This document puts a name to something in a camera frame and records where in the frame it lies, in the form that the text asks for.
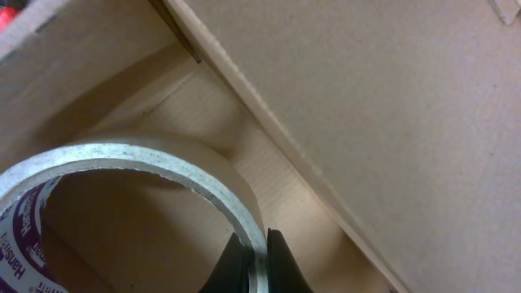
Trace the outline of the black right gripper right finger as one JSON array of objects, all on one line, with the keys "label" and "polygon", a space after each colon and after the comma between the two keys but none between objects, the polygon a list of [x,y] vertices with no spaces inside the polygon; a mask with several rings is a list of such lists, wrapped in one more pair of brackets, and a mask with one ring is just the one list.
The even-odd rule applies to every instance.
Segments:
[{"label": "black right gripper right finger", "polygon": [[270,293],[313,293],[281,231],[268,229],[267,248]]}]

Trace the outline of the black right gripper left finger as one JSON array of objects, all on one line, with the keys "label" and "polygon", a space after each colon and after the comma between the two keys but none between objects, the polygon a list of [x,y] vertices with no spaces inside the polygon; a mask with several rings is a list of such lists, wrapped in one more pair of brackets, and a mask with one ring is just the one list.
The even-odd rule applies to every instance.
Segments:
[{"label": "black right gripper left finger", "polygon": [[249,250],[232,233],[221,256],[199,293],[248,293]]}]

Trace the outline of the brown cardboard box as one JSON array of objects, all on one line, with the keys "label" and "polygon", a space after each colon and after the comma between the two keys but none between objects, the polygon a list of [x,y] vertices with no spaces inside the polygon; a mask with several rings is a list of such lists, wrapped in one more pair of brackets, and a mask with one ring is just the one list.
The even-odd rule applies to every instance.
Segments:
[{"label": "brown cardboard box", "polygon": [[[520,289],[520,4],[36,1],[1,35],[1,173],[88,138],[234,166],[316,292]],[[73,292],[196,292],[233,226],[153,173],[62,176]]]}]

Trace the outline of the clear packing tape roll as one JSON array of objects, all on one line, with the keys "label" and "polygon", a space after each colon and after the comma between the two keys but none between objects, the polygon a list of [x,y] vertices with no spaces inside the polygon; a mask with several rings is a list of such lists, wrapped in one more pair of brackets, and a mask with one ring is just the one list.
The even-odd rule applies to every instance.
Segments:
[{"label": "clear packing tape roll", "polygon": [[153,173],[207,200],[227,218],[247,249],[249,290],[268,291],[267,244],[254,192],[222,156],[185,138],[96,137],[34,155],[2,173],[1,209],[55,177],[104,168]]}]

